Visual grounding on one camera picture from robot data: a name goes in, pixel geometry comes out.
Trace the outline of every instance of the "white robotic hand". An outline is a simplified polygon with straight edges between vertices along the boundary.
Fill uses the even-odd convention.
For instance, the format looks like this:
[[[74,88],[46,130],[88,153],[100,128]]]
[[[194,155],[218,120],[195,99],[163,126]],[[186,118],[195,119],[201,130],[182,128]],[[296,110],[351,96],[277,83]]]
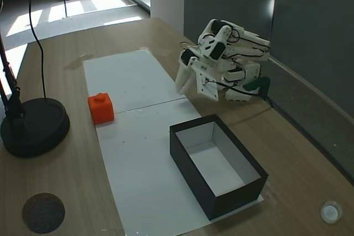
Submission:
[[[226,99],[248,101],[266,98],[270,79],[260,77],[260,61],[269,58],[270,42],[233,23],[213,19],[179,59],[175,81],[180,94],[196,81],[199,94],[218,101],[218,91],[229,88]]]

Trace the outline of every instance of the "wooden table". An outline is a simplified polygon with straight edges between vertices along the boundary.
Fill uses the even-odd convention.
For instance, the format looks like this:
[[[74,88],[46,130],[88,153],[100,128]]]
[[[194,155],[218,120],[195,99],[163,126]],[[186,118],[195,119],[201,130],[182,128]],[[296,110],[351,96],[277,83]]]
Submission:
[[[50,235],[125,235],[87,106],[82,61],[147,48],[175,79],[181,41],[188,40],[159,19],[41,41],[47,95],[64,104],[71,128],[58,147],[37,158],[16,158],[0,148],[1,236],[37,235],[21,212],[28,198],[42,192],[57,195],[66,208],[64,222]],[[18,75],[22,101],[42,96],[40,77],[40,52],[32,43]],[[269,173],[263,202],[188,235],[354,235],[354,188],[268,104],[260,99],[215,103],[195,91],[188,99],[202,116],[217,113]],[[320,218],[328,200],[343,209],[334,225]]]

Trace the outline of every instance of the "lamp base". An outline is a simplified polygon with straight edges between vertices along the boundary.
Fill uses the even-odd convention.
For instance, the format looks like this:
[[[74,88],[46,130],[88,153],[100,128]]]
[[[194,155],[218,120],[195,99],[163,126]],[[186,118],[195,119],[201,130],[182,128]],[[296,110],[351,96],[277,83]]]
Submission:
[[[23,126],[15,129],[5,117],[1,137],[5,148],[18,157],[32,157],[56,147],[70,128],[65,107],[55,99],[38,98],[22,103]]]

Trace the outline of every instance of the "black box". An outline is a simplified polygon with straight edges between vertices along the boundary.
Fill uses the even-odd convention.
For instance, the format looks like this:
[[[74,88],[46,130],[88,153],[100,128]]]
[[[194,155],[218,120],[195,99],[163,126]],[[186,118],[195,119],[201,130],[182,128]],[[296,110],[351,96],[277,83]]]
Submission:
[[[268,177],[215,114],[172,125],[170,154],[209,220],[256,200]]]

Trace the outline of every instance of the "orange block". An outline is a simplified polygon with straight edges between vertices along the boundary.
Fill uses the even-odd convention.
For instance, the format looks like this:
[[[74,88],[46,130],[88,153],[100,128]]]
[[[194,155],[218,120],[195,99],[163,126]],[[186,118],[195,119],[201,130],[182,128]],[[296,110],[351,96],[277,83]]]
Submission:
[[[114,111],[108,93],[99,93],[88,98],[91,117],[94,124],[102,124],[114,120]]]

